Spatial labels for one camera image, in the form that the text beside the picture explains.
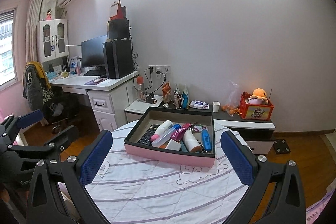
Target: chair wheel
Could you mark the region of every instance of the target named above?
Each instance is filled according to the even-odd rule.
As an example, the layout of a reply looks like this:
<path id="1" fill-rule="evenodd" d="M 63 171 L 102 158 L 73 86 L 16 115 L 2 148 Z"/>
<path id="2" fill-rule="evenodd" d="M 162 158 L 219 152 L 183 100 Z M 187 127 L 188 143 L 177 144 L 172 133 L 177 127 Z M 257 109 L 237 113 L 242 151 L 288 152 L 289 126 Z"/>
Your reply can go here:
<path id="1" fill-rule="evenodd" d="M 60 132 L 61 132 L 61 127 L 60 126 L 53 127 L 52 131 L 51 131 L 52 134 L 58 134 Z"/>

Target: blue marker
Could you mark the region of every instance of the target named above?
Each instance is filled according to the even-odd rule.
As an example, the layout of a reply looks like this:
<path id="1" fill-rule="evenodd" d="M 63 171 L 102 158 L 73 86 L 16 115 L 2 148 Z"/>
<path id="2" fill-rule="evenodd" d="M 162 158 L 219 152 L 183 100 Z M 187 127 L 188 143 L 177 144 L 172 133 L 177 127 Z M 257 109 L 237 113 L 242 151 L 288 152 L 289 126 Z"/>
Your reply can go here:
<path id="1" fill-rule="evenodd" d="M 211 148 L 210 136 L 206 129 L 202 130 L 202 142 L 203 142 L 204 149 L 208 153 L 211 152 L 212 148 Z"/>

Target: mouse pad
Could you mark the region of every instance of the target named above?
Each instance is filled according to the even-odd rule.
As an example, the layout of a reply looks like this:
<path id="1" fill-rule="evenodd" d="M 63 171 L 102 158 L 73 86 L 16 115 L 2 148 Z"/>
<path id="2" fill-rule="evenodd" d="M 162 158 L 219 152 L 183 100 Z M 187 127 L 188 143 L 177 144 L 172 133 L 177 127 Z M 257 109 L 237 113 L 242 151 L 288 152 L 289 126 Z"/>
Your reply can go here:
<path id="1" fill-rule="evenodd" d="M 101 80 L 100 82 L 95 82 L 95 80 L 97 80 L 97 79 L 101 79 L 101 78 L 97 77 L 96 79 L 93 79 L 93 80 L 85 83 L 84 85 L 98 85 L 98 84 L 104 82 L 107 78 L 103 78 L 103 80 Z"/>

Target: pink box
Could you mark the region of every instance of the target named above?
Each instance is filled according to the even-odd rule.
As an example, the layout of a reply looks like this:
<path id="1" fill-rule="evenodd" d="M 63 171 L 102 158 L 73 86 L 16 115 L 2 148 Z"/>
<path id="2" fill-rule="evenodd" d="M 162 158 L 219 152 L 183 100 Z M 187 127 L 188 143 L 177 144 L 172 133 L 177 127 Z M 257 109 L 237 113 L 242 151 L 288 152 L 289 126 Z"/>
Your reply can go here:
<path id="1" fill-rule="evenodd" d="M 174 151 L 137 143 L 153 124 L 161 124 L 170 120 L 173 124 L 197 123 L 208 127 L 211 138 L 212 151 L 208 154 Z M 198 140 L 202 140 L 201 133 L 194 133 Z M 179 110 L 149 107 L 145 114 L 125 138 L 126 152 L 132 155 L 145 157 L 152 160 L 169 162 L 172 164 L 212 167 L 215 162 L 215 133 L 212 112 L 198 110 Z"/>

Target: paper cup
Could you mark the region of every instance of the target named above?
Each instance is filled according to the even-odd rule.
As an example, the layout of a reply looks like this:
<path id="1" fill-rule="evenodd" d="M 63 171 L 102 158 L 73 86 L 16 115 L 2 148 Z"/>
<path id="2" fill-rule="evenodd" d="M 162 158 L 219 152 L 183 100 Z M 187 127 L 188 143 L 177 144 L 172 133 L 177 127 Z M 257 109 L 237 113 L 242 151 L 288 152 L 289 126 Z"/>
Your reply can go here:
<path id="1" fill-rule="evenodd" d="M 213 102 L 212 103 L 212 111 L 213 112 L 218 112 L 218 110 L 219 110 L 219 106 L 220 106 L 221 104 L 220 104 L 220 102 Z"/>

